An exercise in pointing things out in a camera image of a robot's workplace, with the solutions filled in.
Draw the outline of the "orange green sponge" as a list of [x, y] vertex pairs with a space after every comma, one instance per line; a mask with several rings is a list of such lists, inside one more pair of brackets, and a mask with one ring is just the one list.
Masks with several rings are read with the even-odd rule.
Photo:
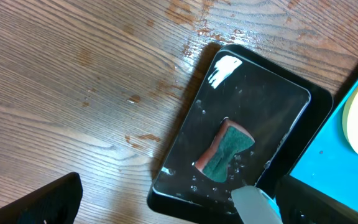
[[254, 144], [250, 132], [224, 118], [210, 147], [195, 162], [195, 167], [210, 180], [223, 183], [227, 180], [229, 163], [234, 156]]

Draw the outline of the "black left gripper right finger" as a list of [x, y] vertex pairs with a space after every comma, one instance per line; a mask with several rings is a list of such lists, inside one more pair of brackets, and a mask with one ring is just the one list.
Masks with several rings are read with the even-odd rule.
[[358, 212], [289, 175], [275, 187], [284, 224], [358, 224]]

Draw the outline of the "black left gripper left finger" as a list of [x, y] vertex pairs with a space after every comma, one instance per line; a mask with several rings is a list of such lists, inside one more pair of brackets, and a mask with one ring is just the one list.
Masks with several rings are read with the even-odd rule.
[[0, 223], [71, 224], [82, 196], [80, 175], [71, 172], [0, 208]]

